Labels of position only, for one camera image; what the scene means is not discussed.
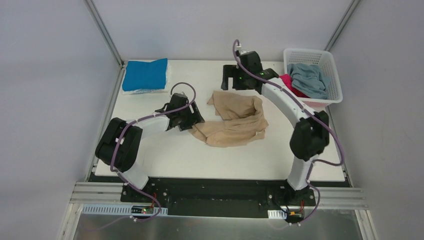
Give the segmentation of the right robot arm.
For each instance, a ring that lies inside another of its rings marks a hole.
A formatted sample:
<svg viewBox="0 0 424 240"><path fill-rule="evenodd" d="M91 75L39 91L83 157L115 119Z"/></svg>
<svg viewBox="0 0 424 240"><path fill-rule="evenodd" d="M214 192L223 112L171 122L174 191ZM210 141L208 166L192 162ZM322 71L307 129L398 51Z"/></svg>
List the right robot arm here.
<svg viewBox="0 0 424 240"><path fill-rule="evenodd" d="M263 68L256 51L234 50L233 56L236 64L223 66L221 89L228 90L229 79L232 79L234 90L255 90L270 100L293 127L289 147L294 159L283 196L288 204L296 205L309 190L308 178L313 161L329 145L329 116L301 103L277 72Z"/></svg>

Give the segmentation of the beige t shirt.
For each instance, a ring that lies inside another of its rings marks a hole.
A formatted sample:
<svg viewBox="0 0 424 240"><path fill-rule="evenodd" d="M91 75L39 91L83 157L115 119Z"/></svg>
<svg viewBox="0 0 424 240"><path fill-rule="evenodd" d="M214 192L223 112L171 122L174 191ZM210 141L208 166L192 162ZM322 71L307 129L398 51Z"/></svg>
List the beige t shirt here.
<svg viewBox="0 0 424 240"><path fill-rule="evenodd" d="M207 105L214 107L221 121L197 123L189 130L205 144L219 148L239 147L265 137L269 124L259 97L214 91Z"/></svg>

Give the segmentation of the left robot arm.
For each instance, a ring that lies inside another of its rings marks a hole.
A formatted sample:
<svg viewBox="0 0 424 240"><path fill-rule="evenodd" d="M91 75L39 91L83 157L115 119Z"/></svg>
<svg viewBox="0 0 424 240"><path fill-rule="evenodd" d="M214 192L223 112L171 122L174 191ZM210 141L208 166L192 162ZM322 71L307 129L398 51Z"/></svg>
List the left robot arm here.
<svg viewBox="0 0 424 240"><path fill-rule="evenodd" d="M144 203L152 198L153 189L147 185L148 175L136 162L141 141L173 128L190 130L204 121L194 100L182 93L174 93L170 101L152 115L129 121L112 118L94 154L112 172L134 186L134 197Z"/></svg>

